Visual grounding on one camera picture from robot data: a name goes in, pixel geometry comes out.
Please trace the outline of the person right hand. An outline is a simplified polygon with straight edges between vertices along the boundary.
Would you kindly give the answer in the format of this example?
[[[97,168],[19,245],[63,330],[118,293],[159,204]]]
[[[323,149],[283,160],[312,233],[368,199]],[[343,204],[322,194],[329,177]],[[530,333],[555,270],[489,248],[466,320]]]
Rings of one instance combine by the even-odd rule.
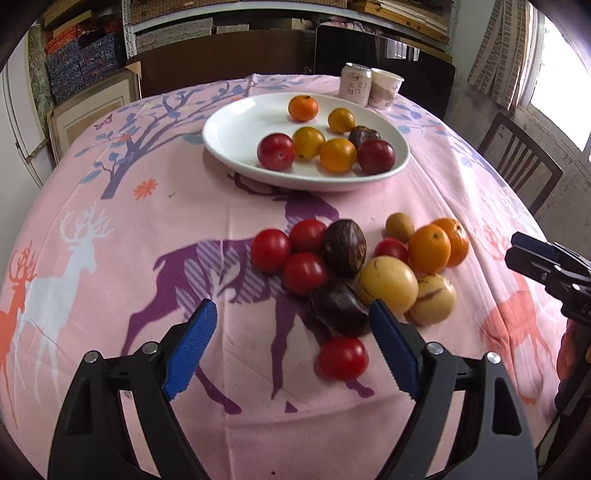
[[[577,323],[572,320],[567,320],[565,333],[562,335],[560,349],[557,356],[556,371],[560,381],[568,379],[576,368],[576,343],[575,330]]]

